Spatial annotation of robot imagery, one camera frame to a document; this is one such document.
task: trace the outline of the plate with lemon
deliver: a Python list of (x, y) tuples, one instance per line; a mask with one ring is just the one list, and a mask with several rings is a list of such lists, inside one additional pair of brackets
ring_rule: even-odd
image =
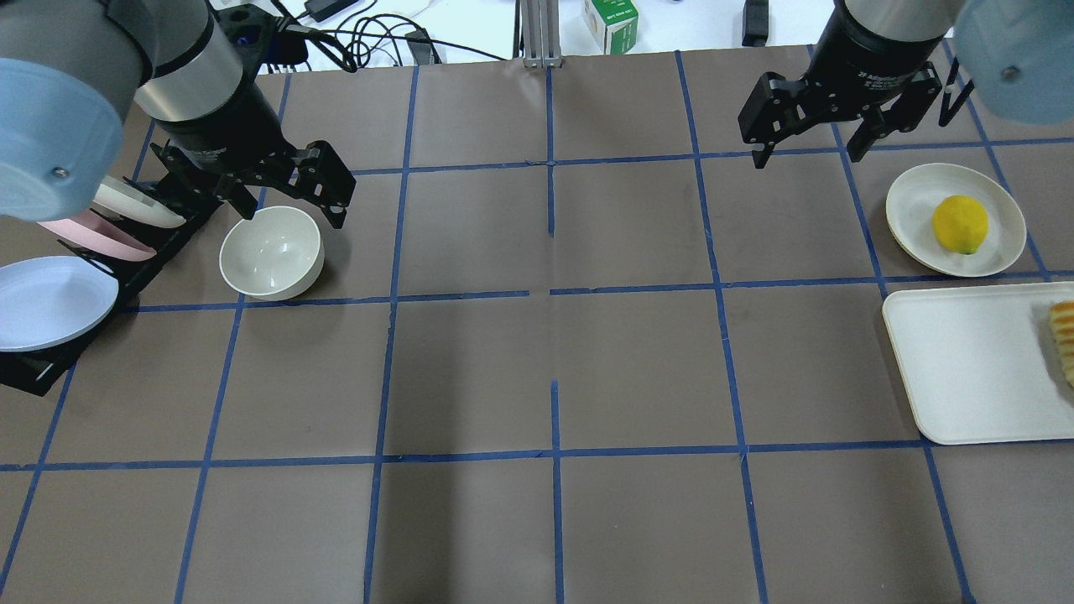
[(926, 267), (959, 277), (999, 273), (1026, 247), (1026, 218), (1003, 187), (953, 163), (902, 173), (887, 191), (895, 241)]

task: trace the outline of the rectangular white tray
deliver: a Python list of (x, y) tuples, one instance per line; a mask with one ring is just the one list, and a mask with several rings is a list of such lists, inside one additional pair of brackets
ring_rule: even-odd
[(898, 291), (884, 322), (918, 429), (943, 445), (1074, 437), (1048, 308), (1074, 283)]

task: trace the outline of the light blue plate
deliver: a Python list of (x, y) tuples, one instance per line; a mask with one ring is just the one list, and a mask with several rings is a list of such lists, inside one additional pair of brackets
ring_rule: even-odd
[(101, 322), (119, 283), (74, 256), (46, 256), (0, 268), (0, 353), (26, 353), (74, 340)]

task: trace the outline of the pink plate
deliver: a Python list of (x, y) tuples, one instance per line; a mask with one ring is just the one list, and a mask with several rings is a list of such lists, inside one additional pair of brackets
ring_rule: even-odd
[(38, 224), (75, 245), (112, 258), (142, 262), (157, 255), (156, 249), (144, 245), (89, 210), (70, 218)]

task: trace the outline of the yellow fruit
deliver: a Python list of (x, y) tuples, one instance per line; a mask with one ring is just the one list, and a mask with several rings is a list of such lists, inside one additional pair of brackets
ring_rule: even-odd
[(988, 213), (972, 197), (950, 196), (932, 213), (932, 232), (946, 249), (975, 254), (988, 235)]

